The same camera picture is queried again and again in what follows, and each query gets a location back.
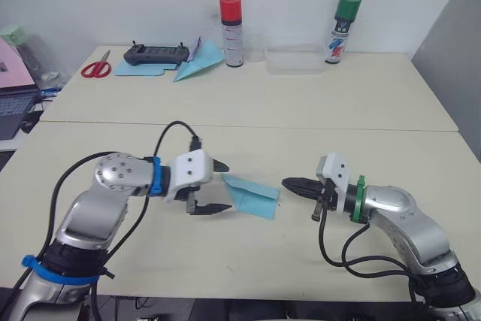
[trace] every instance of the laptop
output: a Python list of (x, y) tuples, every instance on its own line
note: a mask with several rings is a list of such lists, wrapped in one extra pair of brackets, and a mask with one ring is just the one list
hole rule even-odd
[(7, 64), (0, 59), (0, 141), (15, 136), (23, 117), (39, 95), (39, 89), (31, 77), (12, 79), (8, 77), (8, 71)]

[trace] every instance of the light blue paper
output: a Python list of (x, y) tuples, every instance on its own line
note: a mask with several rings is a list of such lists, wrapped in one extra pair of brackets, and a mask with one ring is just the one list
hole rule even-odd
[(223, 59), (224, 53), (212, 41), (207, 40), (199, 48), (191, 62), (183, 62), (180, 65), (174, 82), (221, 62)]
[(249, 180), (222, 174), (225, 187), (238, 212), (273, 220), (276, 213), (279, 190)]
[(123, 60), (113, 71), (113, 75), (163, 75), (165, 69), (174, 70), (177, 64), (130, 65)]

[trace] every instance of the green clamp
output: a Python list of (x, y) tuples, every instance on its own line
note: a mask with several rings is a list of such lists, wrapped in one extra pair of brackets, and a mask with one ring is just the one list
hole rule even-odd
[(364, 199), (365, 199), (365, 179), (364, 176), (359, 176), (358, 179), (358, 184), (357, 184), (357, 192), (355, 194), (355, 206), (354, 206), (354, 212), (352, 213), (352, 221), (356, 223), (362, 223), (361, 222), (361, 208), (362, 205), (364, 204)]

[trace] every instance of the clear plastic container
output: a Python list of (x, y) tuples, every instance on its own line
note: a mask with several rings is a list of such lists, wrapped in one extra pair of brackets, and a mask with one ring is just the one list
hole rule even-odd
[(271, 74), (318, 74), (325, 67), (325, 46), (267, 41), (265, 62)]

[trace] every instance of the spray can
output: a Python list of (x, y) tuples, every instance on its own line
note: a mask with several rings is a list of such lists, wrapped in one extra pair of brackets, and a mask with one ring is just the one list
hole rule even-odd
[(244, 63), (241, 0), (219, 0), (219, 3), (225, 63), (229, 67), (240, 67)]
[(340, 62), (340, 58), (346, 48), (349, 28), (354, 23), (360, 4), (361, 0), (339, 0), (336, 16), (334, 17), (334, 27), (328, 44), (326, 63), (337, 64)]

